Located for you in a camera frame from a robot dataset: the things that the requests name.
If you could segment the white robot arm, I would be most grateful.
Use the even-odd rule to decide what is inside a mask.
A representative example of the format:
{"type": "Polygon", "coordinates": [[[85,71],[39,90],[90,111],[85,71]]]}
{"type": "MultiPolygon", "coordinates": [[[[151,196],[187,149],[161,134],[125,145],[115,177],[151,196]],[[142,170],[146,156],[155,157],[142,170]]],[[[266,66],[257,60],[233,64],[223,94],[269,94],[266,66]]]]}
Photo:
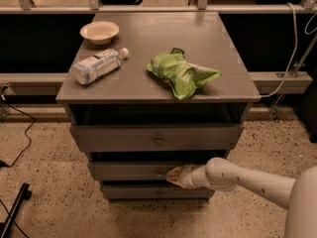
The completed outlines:
{"type": "Polygon", "coordinates": [[[317,238],[317,167],[287,178],[212,158],[204,165],[175,167],[166,180],[184,189],[231,191],[239,185],[287,210],[283,238],[317,238]]]}

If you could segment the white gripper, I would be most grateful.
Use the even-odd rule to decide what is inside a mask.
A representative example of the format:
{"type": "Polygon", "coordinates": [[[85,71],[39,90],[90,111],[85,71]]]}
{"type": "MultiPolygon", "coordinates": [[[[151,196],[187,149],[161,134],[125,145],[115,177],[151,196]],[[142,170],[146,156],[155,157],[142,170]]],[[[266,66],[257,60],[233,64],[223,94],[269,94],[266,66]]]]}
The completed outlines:
{"type": "Polygon", "coordinates": [[[202,165],[184,165],[175,167],[166,174],[165,178],[167,181],[182,188],[210,188],[210,178],[206,175],[206,168],[202,165]]]}

